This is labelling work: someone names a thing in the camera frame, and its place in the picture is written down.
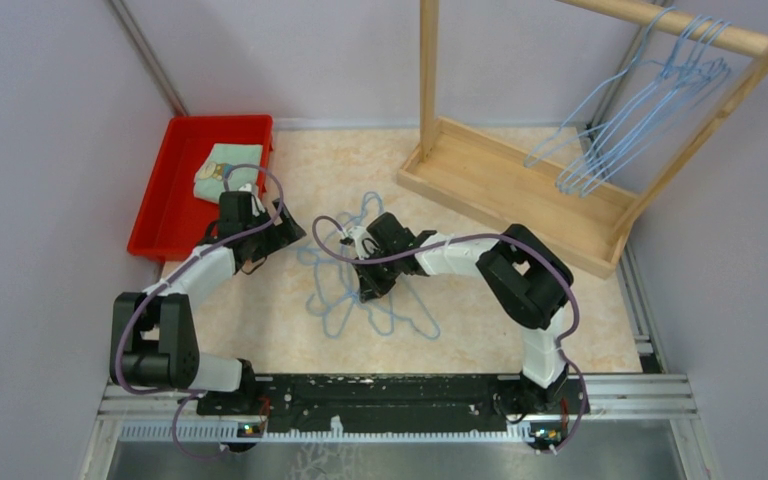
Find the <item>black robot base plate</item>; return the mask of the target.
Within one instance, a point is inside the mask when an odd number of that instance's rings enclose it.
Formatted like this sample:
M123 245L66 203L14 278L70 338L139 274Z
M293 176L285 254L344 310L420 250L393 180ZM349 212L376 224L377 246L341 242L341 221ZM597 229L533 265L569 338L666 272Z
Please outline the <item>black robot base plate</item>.
M547 415L572 422L590 411L580 381L564 381L551 398L520 374L259 376L243 390L208 393L199 415L252 415L269 433L351 434L502 432Z

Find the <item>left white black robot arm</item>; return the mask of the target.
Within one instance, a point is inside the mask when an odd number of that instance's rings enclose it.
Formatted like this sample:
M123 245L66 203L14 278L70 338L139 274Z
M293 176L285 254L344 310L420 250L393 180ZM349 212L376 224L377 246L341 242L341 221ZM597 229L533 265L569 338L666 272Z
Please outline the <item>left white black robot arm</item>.
M247 265L305 237L280 200L269 212L246 191L219 197L219 215L187 259L166 278L138 292L123 292L112 312L110 378L132 394L160 391L220 392L237 414L260 399L249 361L203 353L194 314L211 294Z

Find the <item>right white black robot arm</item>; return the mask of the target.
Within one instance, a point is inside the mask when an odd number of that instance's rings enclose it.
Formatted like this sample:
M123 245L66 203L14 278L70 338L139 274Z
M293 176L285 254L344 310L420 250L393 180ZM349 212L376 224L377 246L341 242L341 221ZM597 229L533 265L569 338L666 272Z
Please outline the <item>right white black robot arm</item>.
M367 226L352 227L340 243L354 248L363 302L389 294L402 276L457 275L481 278L502 310L523 328L523 398L536 412L550 411L562 398L568 363L559 353L564 286L574 277L529 229L510 225L503 235L457 241L435 230L418 234L386 212Z

